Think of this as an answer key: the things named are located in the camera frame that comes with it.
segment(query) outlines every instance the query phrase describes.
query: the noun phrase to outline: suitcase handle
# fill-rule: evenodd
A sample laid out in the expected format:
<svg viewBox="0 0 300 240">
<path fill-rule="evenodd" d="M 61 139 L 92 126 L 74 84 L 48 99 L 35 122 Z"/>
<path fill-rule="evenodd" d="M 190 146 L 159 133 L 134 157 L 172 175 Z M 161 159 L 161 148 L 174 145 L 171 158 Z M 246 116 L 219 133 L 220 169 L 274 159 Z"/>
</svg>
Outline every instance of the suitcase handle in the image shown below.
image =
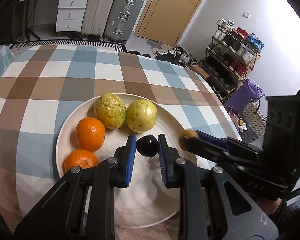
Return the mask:
<svg viewBox="0 0 300 240">
<path fill-rule="evenodd" d="M 131 16 L 131 13 L 129 13 L 128 11 L 126 11 L 126 13 L 128 14 L 128 17 L 125 21 L 123 21 L 124 23 L 128 22 L 130 20 L 130 16 Z"/>
</svg>

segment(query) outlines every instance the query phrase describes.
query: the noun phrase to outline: door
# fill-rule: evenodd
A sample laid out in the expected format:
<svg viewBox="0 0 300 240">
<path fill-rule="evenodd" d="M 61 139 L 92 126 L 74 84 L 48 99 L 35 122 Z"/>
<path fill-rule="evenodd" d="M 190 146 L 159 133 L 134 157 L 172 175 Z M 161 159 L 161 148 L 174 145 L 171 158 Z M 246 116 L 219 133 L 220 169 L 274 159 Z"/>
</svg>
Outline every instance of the door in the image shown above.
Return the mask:
<svg viewBox="0 0 300 240">
<path fill-rule="evenodd" d="M 200 0 L 152 0 L 137 36 L 174 46 Z"/>
</svg>

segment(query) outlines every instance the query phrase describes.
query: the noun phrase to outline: wall switch plate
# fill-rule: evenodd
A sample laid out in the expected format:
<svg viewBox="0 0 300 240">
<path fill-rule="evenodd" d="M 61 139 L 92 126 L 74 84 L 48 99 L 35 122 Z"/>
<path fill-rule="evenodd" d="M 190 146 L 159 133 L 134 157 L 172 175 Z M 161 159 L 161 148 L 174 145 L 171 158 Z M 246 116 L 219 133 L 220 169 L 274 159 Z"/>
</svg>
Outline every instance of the wall switch plate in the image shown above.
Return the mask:
<svg viewBox="0 0 300 240">
<path fill-rule="evenodd" d="M 246 18 L 249 18 L 250 13 L 249 12 L 244 12 L 243 16 L 246 17 Z"/>
</svg>

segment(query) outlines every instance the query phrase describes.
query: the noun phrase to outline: rug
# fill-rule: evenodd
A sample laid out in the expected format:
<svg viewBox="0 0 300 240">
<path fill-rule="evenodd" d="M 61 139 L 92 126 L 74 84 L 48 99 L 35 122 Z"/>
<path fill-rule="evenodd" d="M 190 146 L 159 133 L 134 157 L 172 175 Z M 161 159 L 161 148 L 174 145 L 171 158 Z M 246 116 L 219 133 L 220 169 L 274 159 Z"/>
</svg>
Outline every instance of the rug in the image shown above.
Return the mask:
<svg viewBox="0 0 300 240">
<path fill-rule="evenodd" d="M 150 46 L 150 48 L 152 49 L 153 53 L 155 55 L 157 51 L 164 51 L 164 50 L 170 50 L 173 48 L 173 46 L 170 46 L 168 44 L 164 44 L 162 42 L 158 42 L 158 41 L 153 41 L 153 40 L 146 40 L 146 42 L 148 43 L 148 45 Z"/>
<path fill-rule="evenodd" d="M 82 45 L 82 46 L 94 46 L 101 47 L 103 49 L 111 49 L 115 51 L 127 52 L 126 47 L 121 43 L 114 42 L 101 42 L 101 41 L 86 41 L 86 40 L 39 40 L 39 41 L 23 41 L 15 42 L 13 44 L 5 44 L 9 49 L 32 47 L 37 45 Z"/>
</svg>

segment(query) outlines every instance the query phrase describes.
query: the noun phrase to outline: cardboard box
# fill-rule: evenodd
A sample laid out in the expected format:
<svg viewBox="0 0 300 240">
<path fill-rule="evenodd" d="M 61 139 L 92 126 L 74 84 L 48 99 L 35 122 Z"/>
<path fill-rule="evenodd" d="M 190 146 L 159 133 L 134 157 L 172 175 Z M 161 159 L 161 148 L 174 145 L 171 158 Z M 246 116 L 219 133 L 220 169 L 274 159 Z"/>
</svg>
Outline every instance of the cardboard box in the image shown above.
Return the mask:
<svg viewBox="0 0 300 240">
<path fill-rule="evenodd" d="M 206 73 L 202 68 L 200 68 L 198 65 L 192 65 L 191 70 L 196 72 L 199 76 L 201 76 L 204 80 L 207 80 L 209 77 L 209 74 Z"/>
</svg>

